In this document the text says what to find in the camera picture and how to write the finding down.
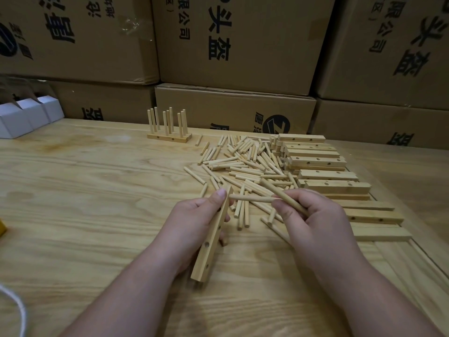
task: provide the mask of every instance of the pile of wooden dowels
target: pile of wooden dowels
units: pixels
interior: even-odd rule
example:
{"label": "pile of wooden dowels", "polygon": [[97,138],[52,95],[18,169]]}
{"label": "pile of wooden dowels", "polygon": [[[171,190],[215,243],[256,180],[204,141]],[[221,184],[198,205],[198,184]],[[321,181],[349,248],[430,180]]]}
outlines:
{"label": "pile of wooden dowels", "polygon": [[[199,146],[201,139],[202,136],[199,136],[195,146]],[[226,183],[237,188],[230,198],[236,200],[231,210],[238,219],[239,230],[250,227],[250,204],[269,215],[264,222],[272,224],[275,219],[282,222],[281,216],[271,206],[272,196],[281,197],[285,195],[285,189],[298,188],[297,176],[284,171],[282,157],[275,156],[271,151],[273,139],[273,136],[262,139],[255,136],[222,135],[216,147],[211,147],[208,141],[200,153],[201,158],[197,164],[205,171],[216,190]],[[203,184],[200,193],[203,197],[208,182],[192,170],[185,170]],[[300,204],[289,199],[306,213]]]}

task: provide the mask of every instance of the wooden table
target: wooden table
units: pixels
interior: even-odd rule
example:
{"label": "wooden table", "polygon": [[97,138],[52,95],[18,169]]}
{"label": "wooden table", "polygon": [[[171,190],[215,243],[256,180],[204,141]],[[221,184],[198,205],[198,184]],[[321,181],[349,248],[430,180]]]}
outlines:
{"label": "wooden table", "polygon": [[[177,201],[198,196],[201,184],[182,167],[203,175],[201,147],[221,133],[192,129],[194,138],[177,144],[149,140],[147,130],[63,119],[0,141],[0,217],[9,228],[0,238],[0,283],[24,299],[29,336],[57,335],[152,241]],[[205,136],[195,147],[198,133]],[[354,147],[333,143],[348,168],[373,185],[373,196],[402,212],[414,237],[359,243],[363,253],[449,334],[447,244],[356,161]],[[414,170],[419,179],[419,165]],[[251,227],[242,232],[229,222],[229,245],[217,249],[208,283],[187,275],[175,281],[160,335],[349,336],[341,312],[261,214],[252,207]],[[16,307],[0,296],[2,335],[18,327]]]}

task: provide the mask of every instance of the right hand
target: right hand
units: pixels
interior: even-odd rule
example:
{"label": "right hand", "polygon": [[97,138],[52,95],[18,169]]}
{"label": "right hand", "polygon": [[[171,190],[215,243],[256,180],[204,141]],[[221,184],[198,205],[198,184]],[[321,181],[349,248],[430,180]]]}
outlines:
{"label": "right hand", "polygon": [[299,258],[325,288],[353,280],[358,272],[367,269],[369,263],[339,204],[312,190],[291,189],[285,193],[308,209],[310,217],[304,220],[282,200],[273,201],[272,206],[282,216]]}

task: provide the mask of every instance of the white box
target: white box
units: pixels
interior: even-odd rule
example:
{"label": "white box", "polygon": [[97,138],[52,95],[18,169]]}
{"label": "white box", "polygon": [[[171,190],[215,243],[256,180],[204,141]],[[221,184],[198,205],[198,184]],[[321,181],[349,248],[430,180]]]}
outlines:
{"label": "white box", "polygon": [[36,130],[48,123],[50,120],[43,109],[43,105],[38,103],[37,101],[32,100],[31,98],[22,99],[21,101],[17,101],[17,104],[22,108],[25,112],[33,130]]}
{"label": "white box", "polygon": [[33,131],[25,112],[13,103],[0,105],[0,138],[16,138]]}
{"label": "white box", "polygon": [[52,96],[42,96],[37,98],[37,100],[42,103],[43,109],[47,113],[47,117],[51,123],[64,118],[64,112],[58,99]]}

